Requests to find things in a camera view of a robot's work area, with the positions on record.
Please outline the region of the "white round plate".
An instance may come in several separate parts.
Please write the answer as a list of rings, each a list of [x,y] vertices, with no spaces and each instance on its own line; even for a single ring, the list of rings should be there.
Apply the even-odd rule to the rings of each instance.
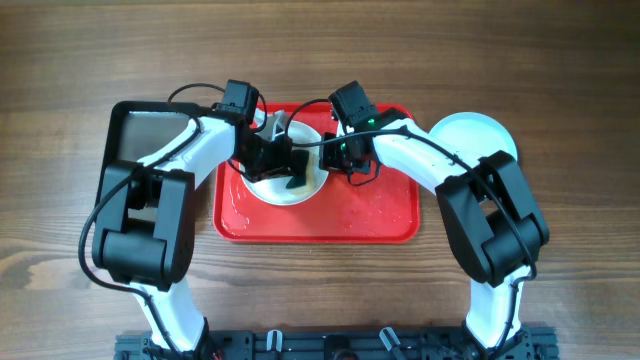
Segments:
[[[245,187],[258,199],[271,205],[291,206],[312,198],[324,186],[329,172],[319,167],[319,148],[305,148],[309,162],[301,183],[294,176],[250,182],[241,178]]]

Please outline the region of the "yellow green sponge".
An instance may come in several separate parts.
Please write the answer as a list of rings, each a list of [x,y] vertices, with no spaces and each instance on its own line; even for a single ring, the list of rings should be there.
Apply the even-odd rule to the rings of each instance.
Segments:
[[[306,185],[306,172],[309,162],[309,152],[306,150],[293,150],[289,158],[291,179],[286,184],[287,189],[296,189]]]

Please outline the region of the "light blue plate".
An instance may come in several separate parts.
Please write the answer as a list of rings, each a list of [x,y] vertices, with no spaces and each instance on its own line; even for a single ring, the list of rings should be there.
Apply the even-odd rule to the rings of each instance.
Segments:
[[[501,150],[520,161],[516,142],[497,120],[478,112],[458,112],[438,121],[429,134],[456,149],[489,156]]]

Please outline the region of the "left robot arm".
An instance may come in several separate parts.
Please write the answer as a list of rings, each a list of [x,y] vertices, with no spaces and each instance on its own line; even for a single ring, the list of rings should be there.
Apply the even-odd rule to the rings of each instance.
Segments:
[[[210,107],[195,103],[121,101],[111,113],[96,205],[78,244],[85,259],[94,237],[94,264],[109,272],[107,288],[133,294],[152,327],[144,351],[152,358],[212,359],[216,355],[206,318],[195,307],[186,273],[195,242],[196,190],[222,163],[237,161],[250,182],[302,176],[308,155],[289,140],[267,140],[252,125],[265,103],[247,82],[230,80]],[[184,117],[174,139],[139,159],[121,150],[131,115],[140,132],[156,135],[157,118]]]

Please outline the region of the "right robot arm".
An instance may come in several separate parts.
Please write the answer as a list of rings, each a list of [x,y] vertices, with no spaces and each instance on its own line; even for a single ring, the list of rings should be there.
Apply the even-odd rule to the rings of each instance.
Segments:
[[[508,351],[521,328],[521,291],[550,238],[511,135],[478,113],[424,131],[397,108],[380,111],[356,81],[328,102],[338,131],[322,140],[321,167],[351,175],[374,163],[434,194],[451,252],[471,279],[464,328],[484,356]]]

